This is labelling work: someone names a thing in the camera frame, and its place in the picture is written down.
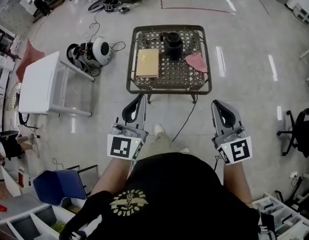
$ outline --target black t-shirt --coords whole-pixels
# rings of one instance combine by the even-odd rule
[[[158,154],[138,161],[125,188],[89,197],[60,239],[69,239],[71,232],[99,215],[102,222],[89,240],[258,239],[258,212],[225,189],[208,164],[189,154]]]

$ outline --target pink cloth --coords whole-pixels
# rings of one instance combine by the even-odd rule
[[[18,68],[15,71],[20,83],[23,82],[26,67],[28,67],[30,64],[42,59],[43,57],[45,57],[45,53],[33,48],[33,46],[30,44],[30,41],[28,39],[27,43],[26,43],[26,48],[25,48],[23,58],[22,58],[22,60],[19,64]]]
[[[185,57],[185,61],[195,70],[203,73],[207,72],[207,65],[204,62],[201,52],[188,55],[187,57]]]

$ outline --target notebook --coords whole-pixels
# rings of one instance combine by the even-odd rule
[[[135,74],[140,78],[159,77],[159,49],[139,50]]]

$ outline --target blue chair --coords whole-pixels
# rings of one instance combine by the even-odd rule
[[[44,170],[33,179],[33,187],[41,202],[58,206],[64,198],[86,199],[90,193],[85,192],[80,173],[97,167],[87,167],[81,170],[73,170],[79,165],[65,170]]]

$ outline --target black container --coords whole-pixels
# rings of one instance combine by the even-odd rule
[[[176,32],[163,33],[164,54],[172,61],[177,61],[183,56],[184,42]]]

